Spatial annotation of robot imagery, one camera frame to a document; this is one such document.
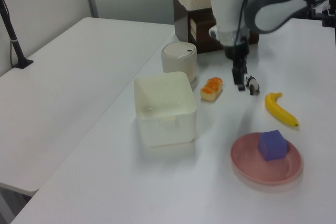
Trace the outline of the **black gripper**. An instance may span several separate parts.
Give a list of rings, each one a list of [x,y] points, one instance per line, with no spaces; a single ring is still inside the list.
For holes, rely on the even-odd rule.
[[[246,67],[246,58],[249,54],[249,44],[243,41],[235,46],[223,46],[226,58],[233,62],[232,75],[234,84],[237,85],[239,91],[245,90],[244,85],[244,69]]]

